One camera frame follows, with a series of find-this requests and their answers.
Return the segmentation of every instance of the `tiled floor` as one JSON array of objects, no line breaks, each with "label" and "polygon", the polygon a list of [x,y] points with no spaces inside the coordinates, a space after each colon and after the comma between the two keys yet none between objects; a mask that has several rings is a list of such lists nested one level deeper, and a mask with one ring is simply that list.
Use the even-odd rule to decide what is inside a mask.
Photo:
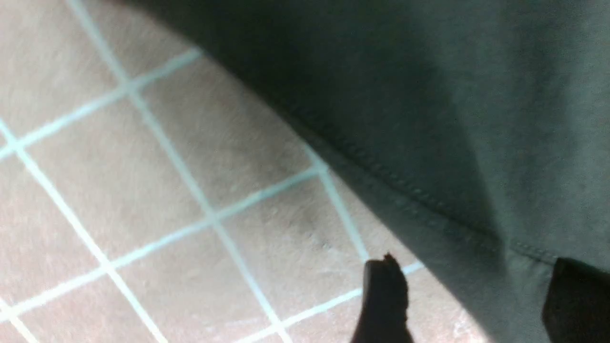
[{"label": "tiled floor", "polygon": [[0,4],[0,342],[346,342],[390,250],[417,342],[487,342],[274,113],[106,0]]}]

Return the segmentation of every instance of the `beige tile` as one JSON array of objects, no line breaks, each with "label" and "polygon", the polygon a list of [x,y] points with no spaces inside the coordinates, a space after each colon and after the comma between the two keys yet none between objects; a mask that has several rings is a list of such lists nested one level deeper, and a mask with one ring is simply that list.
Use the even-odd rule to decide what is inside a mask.
[{"label": "beige tile", "polygon": [[294,343],[349,342],[360,315],[362,297],[302,320],[288,329]]},{"label": "beige tile", "polygon": [[145,96],[216,208],[309,165],[295,134],[209,59],[159,81]]},{"label": "beige tile", "polygon": [[332,179],[371,258],[379,259],[390,252],[402,267],[415,262],[413,253],[394,237],[350,188],[338,176],[333,175]]},{"label": "beige tile", "polygon": [[232,342],[270,325],[211,229],[120,273],[170,342]]},{"label": "beige tile", "polygon": [[0,297],[14,304],[97,267],[24,165],[0,162]]},{"label": "beige tile", "polygon": [[427,270],[409,275],[409,328],[415,342],[492,342]]},{"label": "beige tile", "polygon": [[27,343],[26,339],[9,322],[0,324],[0,338],[2,338],[0,341],[2,343]]},{"label": "beige tile", "polygon": [[280,337],[278,334],[272,334],[271,336],[267,336],[256,342],[257,343],[283,343],[282,337]]},{"label": "beige tile", "polygon": [[158,67],[190,47],[150,16],[120,1],[83,2],[130,76]]},{"label": "beige tile", "polygon": [[202,217],[169,158],[127,101],[30,150],[110,258]]},{"label": "beige tile", "polygon": [[226,222],[281,319],[358,288],[362,265],[315,179]]},{"label": "beige tile", "polygon": [[0,117],[16,135],[116,84],[65,1],[3,1],[0,32]]},{"label": "beige tile", "polygon": [[23,314],[21,320],[40,342],[155,342],[106,277]]}]

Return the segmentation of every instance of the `white grout line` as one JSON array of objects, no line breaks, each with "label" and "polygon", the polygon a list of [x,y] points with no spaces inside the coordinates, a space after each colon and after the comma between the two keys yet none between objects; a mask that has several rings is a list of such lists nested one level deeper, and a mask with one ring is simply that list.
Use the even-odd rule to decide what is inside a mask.
[{"label": "white grout line", "polygon": [[188,50],[187,52],[178,55],[171,60],[165,62],[159,68],[153,69],[147,74],[139,76],[133,80],[131,80],[131,87],[135,89],[141,89],[158,79],[162,79],[173,73],[174,71],[181,69],[182,67],[193,63],[195,60],[199,59],[203,53],[201,50],[193,48]]},{"label": "white grout line", "polygon": [[26,134],[24,137],[17,141],[17,144],[19,144],[23,148],[32,145],[45,137],[51,136],[59,132],[61,129],[74,123],[75,121],[83,119],[84,117],[96,112],[97,110],[100,110],[103,107],[106,107],[110,104],[119,101],[126,95],[127,88],[118,87],[115,90],[112,90],[104,94],[103,96],[100,96],[99,98],[91,101],[90,103],[85,104],[84,106],[76,109],[72,113],[64,115],[63,117],[42,126],[40,129]]},{"label": "white grout line", "polygon": [[[119,86],[116,89],[111,90],[108,93],[100,96],[99,98],[94,99],[93,101],[81,106],[73,112],[64,115],[46,125],[43,125],[41,128],[27,133],[25,136],[17,140],[17,145],[23,148],[27,148],[28,146],[40,141],[41,139],[49,137],[64,129],[65,127],[71,125],[72,123],[87,117],[95,111],[119,101],[129,93],[129,90],[141,89],[143,87],[146,87],[147,85],[152,84],[154,81],[164,78],[165,76],[168,76],[174,71],[187,66],[188,64],[201,57],[201,54],[202,52],[200,50],[191,49],[183,53],[182,55],[176,56],[173,59],[167,61],[162,66],[135,78],[127,85]],[[0,161],[13,153],[14,149],[12,146],[7,145],[3,147],[2,149],[0,149]]]},{"label": "white grout line", "polygon": [[[264,201],[267,198],[273,197],[273,196],[277,195],[278,193],[285,191],[289,187],[295,186],[307,179],[314,177],[315,175],[316,175],[316,171],[314,171],[313,169],[305,170],[297,175],[289,177],[286,180],[283,180],[264,190],[254,192],[253,194],[247,196],[246,198],[244,198],[230,206],[227,206],[226,208],[217,212],[217,217],[219,220],[224,220],[228,217],[236,215],[236,214],[250,208],[251,206],[254,206],[258,202]],[[155,251],[160,250],[169,244],[172,244],[173,242],[177,242],[191,234],[198,233],[198,232],[206,229],[211,224],[212,224],[211,221],[206,220],[206,219],[192,223],[191,225],[188,225],[178,231],[175,231],[165,237],[162,237],[161,239],[157,240],[156,242],[145,245],[144,247],[138,248],[138,249],[132,251],[131,253],[128,253],[126,255],[123,255],[123,256],[115,259],[114,261],[111,262],[112,267],[114,269],[119,269],[119,268],[125,267],[126,265],[128,265],[138,259],[144,258],[144,257],[150,255],[151,253],[154,253]],[[72,280],[66,281],[50,290],[44,291],[39,295],[36,295],[30,299],[17,303],[15,306],[12,307],[12,311],[15,313],[15,316],[20,316],[25,312],[28,312],[37,307],[41,307],[41,306],[47,304],[49,301],[59,298],[79,287],[82,287],[88,283],[94,282],[95,280],[104,276],[105,274],[106,273],[105,273],[104,269],[102,269],[102,268],[94,269],[85,275],[77,276],[77,277],[73,278]],[[5,314],[0,312],[0,323],[3,323],[7,319],[8,319],[8,317]]]},{"label": "white grout line", "polygon": [[121,291],[121,293],[125,296],[129,304],[134,308],[137,315],[141,318],[142,322],[144,322],[144,324],[151,331],[152,335],[160,343],[166,343],[167,340],[163,337],[157,325],[155,325],[148,313],[142,308],[142,305],[136,299],[133,292],[127,287],[125,281],[123,281],[117,271],[112,268],[108,257],[102,252],[102,250],[95,243],[91,235],[89,235],[87,230],[85,230],[81,221],[78,219],[74,211],[65,202],[61,194],[59,194],[51,180],[42,172],[42,170],[40,170],[38,164],[36,164],[36,162],[30,157],[30,155],[25,150],[23,150],[22,147],[16,146],[17,140],[15,136],[10,132],[9,128],[4,124],[2,120],[0,120],[0,131],[6,137],[9,145],[13,145],[16,155],[21,159],[21,161],[26,166],[30,174],[34,177],[34,179],[51,197],[51,200],[59,208],[59,211],[64,215],[64,217],[66,217],[76,234],[81,238],[81,240],[89,249],[89,251],[93,254],[93,256],[95,256],[95,258],[100,263],[100,266],[108,274],[110,279],[114,281],[114,283],[117,285],[117,288],[119,288],[119,291]]},{"label": "white grout line", "polygon": [[[97,269],[88,272],[85,275],[77,276],[72,280],[66,281],[64,283],[59,284],[55,288],[49,289],[47,291],[42,292],[30,299],[21,301],[13,306],[12,310],[15,316],[20,316],[25,312],[31,311],[32,309],[41,307],[46,305],[48,302],[55,300],[77,288],[80,288],[88,283],[94,282],[100,277],[106,275],[106,272],[103,268],[99,267]],[[7,320],[6,316],[0,316],[0,323]]]},{"label": "white grout line", "polygon": [[346,301],[349,301],[353,298],[356,297],[360,297],[362,295],[362,288],[358,288],[358,289],[354,289],[352,291],[349,291],[345,294],[339,295],[338,297],[331,299],[330,301],[327,301],[325,303],[319,304],[317,306],[314,306],[310,309],[307,309],[295,316],[289,317],[288,319],[284,320],[282,322],[284,327],[289,327],[291,325],[294,325],[304,319],[310,318],[315,316],[316,314],[320,314],[320,313],[324,313],[328,310],[330,310],[331,308],[341,305],[342,303],[345,303]]},{"label": "white grout line", "polygon": [[123,72],[123,67],[121,67],[120,63],[114,57],[112,50],[108,47],[106,40],[96,27],[89,13],[87,13],[87,9],[85,8],[81,0],[66,0],[66,2],[72,9],[72,12],[76,16],[76,18],[81,22],[81,26],[83,27],[83,29],[85,29],[85,32],[93,41],[93,44],[98,48],[100,56],[108,65],[111,72],[121,84],[127,84],[129,78]]},{"label": "white grout line", "polygon": [[345,207],[345,203],[341,199],[341,196],[337,192],[337,189],[335,188],[335,185],[330,175],[328,174],[328,167],[322,161],[322,159],[320,159],[320,157],[312,150],[311,147],[306,146],[306,152],[309,155],[309,158],[311,159],[314,166],[317,167],[318,172],[320,174],[320,180],[324,185],[326,193],[328,194],[332,205],[335,207],[335,210],[337,211],[341,222],[343,222],[343,227],[345,228],[345,231],[350,237],[354,248],[356,248],[358,256],[360,256],[360,260],[362,262],[368,261],[370,259],[370,256],[367,252],[367,248],[364,246],[364,242],[362,241],[362,237],[360,236],[356,225],[354,225],[354,221],[351,218],[350,212]]},{"label": "white grout line", "polygon": [[13,309],[3,299],[0,298],[0,312],[7,316],[10,323],[13,324],[17,332],[26,339],[27,343],[38,343],[38,340],[34,335],[27,329],[25,324],[14,315]]},{"label": "white grout line", "polygon": [[144,121],[148,124],[152,133],[157,137],[157,140],[161,144],[161,147],[165,150],[165,153],[170,158],[172,164],[174,165],[174,167],[180,174],[183,182],[186,183],[191,194],[195,197],[195,199],[201,206],[201,209],[204,211],[206,216],[208,216],[208,218],[211,219],[214,231],[218,234],[218,237],[222,241],[224,247],[229,252],[229,255],[235,262],[237,268],[239,269],[240,273],[242,274],[242,277],[244,278],[244,280],[246,281],[246,283],[248,284],[248,286],[254,293],[254,296],[256,297],[259,304],[265,311],[267,317],[269,317],[269,320],[271,321],[271,323],[278,327],[278,334],[282,338],[282,341],[284,343],[292,343],[291,338],[288,336],[288,334],[285,332],[285,330],[279,326],[280,320],[279,320],[278,315],[275,313],[275,311],[271,307],[271,304],[269,303],[269,301],[263,294],[262,290],[260,289],[260,286],[257,284],[256,280],[254,279],[254,276],[248,270],[245,261],[243,260],[242,256],[240,255],[240,253],[237,249],[237,246],[235,245],[233,240],[229,237],[229,234],[226,232],[223,225],[220,223],[220,220],[218,219],[217,214],[214,213],[214,210],[212,209],[207,198],[203,194],[202,190],[199,188],[199,185],[197,185],[197,182],[191,175],[190,171],[188,170],[188,167],[186,166],[186,164],[184,163],[184,161],[182,160],[182,158],[180,157],[178,152],[174,149],[170,140],[167,138],[167,136],[163,132],[163,129],[161,128],[160,124],[153,117],[153,114],[150,112],[150,110],[146,106],[145,102],[142,100],[142,98],[138,94],[132,95],[132,100],[134,101],[136,108],[138,110],[140,110],[140,112],[144,116]]},{"label": "white grout line", "polygon": [[[401,270],[403,271],[403,273],[405,275],[409,275],[424,267],[425,266],[420,261],[417,261],[417,262],[413,262],[412,264],[409,264],[409,265],[403,267]],[[349,301],[353,298],[360,297],[361,295],[362,295],[362,288],[353,289],[353,290],[351,290],[345,294],[339,295],[338,297],[333,298],[325,303],[314,306],[299,314],[291,316],[288,319],[283,320],[281,323],[281,326],[283,328],[291,327],[292,325],[294,325],[302,320],[313,317],[316,314],[324,313],[324,312],[334,308],[335,306],[341,305],[342,303],[345,303],[346,301]],[[239,341],[237,341],[236,343],[254,343],[267,336],[274,334],[275,332],[276,331],[274,330],[274,326],[270,326],[268,328],[260,330],[257,333],[251,334],[250,336],[248,336],[246,338],[242,338]]]},{"label": "white grout line", "polygon": [[[89,14],[87,13],[87,10],[82,5],[80,0],[68,0],[68,2],[74,10],[76,16],[81,21],[83,28],[93,40],[93,43],[96,45],[98,51],[102,55],[102,58],[108,63],[108,66],[113,71],[114,75],[122,84],[127,84],[129,82],[127,73],[125,72],[117,58],[114,56],[114,53],[104,40],[104,37],[102,37],[98,28],[93,23],[93,20],[90,18]],[[224,227],[222,226],[216,214],[214,213],[214,210],[210,206],[207,198],[204,196],[203,192],[193,179],[193,176],[190,174],[190,171],[188,170],[187,166],[184,164],[184,161],[178,155],[170,140],[163,132],[160,124],[153,117],[153,114],[149,111],[148,107],[146,106],[146,103],[138,93],[138,90],[135,88],[129,89],[129,98],[133,102],[134,106],[142,114],[145,123],[149,126],[150,130],[155,135],[161,147],[165,150],[166,154],[172,161],[174,167],[182,177],[183,181],[189,187],[192,195],[202,207],[202,210],[206,213],[208,218],[211,219],[214,231],[216,231],[221,241],[225,245],[225,248],[231,255],[231,258],[233,259],[242,276],[248,283],[248,286],[254,292],[255,297],[258,299],[260,305],[263,307],[263,310],[265,311],[265,313],[273,324],[279,324],[279,318],[277,314],[275,313],[273,308],[271,308],[271,304],[269,304],[269,301],[264,296],[260,287],[254,280],[254,277],[246,267],[243,258],[240,256],[237,247],[235,246],[235,243],[233,243],[233,241],[225,231]],[[280,328],[278,331],[284,343],[292,343],[292,340],[290,339],[290,337],[288,337],[288,334],[284,331],[284,329]]]}]

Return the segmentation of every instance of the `dark object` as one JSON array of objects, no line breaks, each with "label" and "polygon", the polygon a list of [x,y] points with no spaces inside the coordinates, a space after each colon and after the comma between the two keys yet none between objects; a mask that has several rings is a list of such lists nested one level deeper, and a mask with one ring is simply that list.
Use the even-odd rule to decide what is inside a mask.
[{"label": "dark object", "polygon": [[364,266],[362,311],[351,343],[412,343],[406,328],[409,291],[400,265],[387,254]]},{"label": "dark object", "polygon": [[270,103],[497,342],[550,342],[558,256],[610,270],[610,2],[124,1]]},{"label": "dark object", "polygon": [[559,259],[542,318],[553,343],[610,342],[610,274]]}]

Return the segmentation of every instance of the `dark green cloth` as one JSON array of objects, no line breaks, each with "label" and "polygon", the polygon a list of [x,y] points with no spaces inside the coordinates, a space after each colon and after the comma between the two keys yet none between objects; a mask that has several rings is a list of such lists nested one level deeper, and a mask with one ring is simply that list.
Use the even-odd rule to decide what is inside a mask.
[{"label": "dark green cloth", "polygon": [[498,342],[610,270],[610,3],[127,0],[265,98]]}]

